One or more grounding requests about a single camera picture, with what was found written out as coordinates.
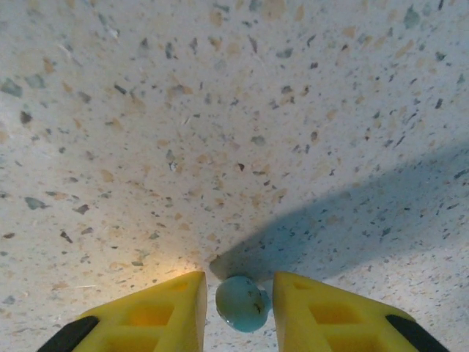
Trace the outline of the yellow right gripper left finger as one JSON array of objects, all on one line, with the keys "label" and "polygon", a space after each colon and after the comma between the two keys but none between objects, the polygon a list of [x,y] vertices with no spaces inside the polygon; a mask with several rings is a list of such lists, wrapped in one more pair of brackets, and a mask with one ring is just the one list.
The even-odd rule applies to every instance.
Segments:
[{"label": "yellow right gripper left finger", "polygon": [[207,282],[193,271],[94,307],[41,351],[203,351]]}]

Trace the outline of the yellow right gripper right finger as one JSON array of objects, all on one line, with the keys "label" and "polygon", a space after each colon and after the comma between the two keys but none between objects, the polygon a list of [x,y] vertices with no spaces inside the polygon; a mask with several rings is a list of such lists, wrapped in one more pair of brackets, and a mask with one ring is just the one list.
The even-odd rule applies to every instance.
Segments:
[{"label": "yellow right gripper right finger", "polygon": [[305,276],[277,272],[273,313],[280,351],[446,351],[406,312]]}]

